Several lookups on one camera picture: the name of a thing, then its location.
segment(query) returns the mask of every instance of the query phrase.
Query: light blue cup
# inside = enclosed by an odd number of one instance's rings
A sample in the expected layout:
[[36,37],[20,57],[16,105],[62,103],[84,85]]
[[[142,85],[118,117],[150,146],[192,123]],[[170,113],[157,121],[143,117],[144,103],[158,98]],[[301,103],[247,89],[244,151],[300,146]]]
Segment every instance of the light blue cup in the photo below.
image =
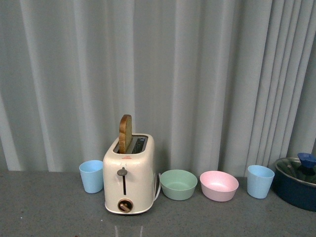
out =
[[79,166],[84,190],[94,194],[103,188],[103,162],[100,160],[89,160]]
[[247,191],[254,198],[263,199],[268,195],[275,173],[261,165],[248,167]]

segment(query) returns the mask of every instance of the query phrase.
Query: toast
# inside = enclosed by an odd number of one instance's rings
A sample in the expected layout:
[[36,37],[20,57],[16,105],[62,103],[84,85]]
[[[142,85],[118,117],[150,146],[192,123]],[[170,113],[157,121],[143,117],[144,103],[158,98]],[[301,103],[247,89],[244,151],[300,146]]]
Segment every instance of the toast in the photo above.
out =
[[119,123],[118,147],[120,154],[126,154],[126,151],[132,141],[132,116],[123,115]]

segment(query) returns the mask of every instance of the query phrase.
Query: glass lid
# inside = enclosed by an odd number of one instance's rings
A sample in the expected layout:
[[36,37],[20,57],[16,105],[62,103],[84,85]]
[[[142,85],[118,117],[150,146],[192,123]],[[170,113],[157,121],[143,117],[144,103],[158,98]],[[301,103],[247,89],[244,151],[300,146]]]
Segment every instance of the glass lid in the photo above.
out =
[[276,169],[299,182],[316,186],[316,158],[307,153],[299,153],[298,157],[278,159]]

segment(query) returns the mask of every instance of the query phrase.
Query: pink bowl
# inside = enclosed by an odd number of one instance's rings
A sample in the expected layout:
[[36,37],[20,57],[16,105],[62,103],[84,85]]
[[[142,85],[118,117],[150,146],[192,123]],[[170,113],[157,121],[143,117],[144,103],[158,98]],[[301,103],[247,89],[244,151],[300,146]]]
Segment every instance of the pink bowl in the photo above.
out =
[[229,201],[239,186],[234,176],[222,171],[207,171],[199,179],[203,194],[214,201]]

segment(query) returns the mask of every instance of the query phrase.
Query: green bowl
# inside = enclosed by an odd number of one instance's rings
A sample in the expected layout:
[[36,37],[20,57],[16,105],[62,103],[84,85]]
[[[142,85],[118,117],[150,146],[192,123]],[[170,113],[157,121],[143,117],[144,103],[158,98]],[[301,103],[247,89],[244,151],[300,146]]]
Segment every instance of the green bowl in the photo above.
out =
[[163,193],[170,199],[182,201],[193,195],[198,184],[196,176],[181,169],[172,169],[160,176]]

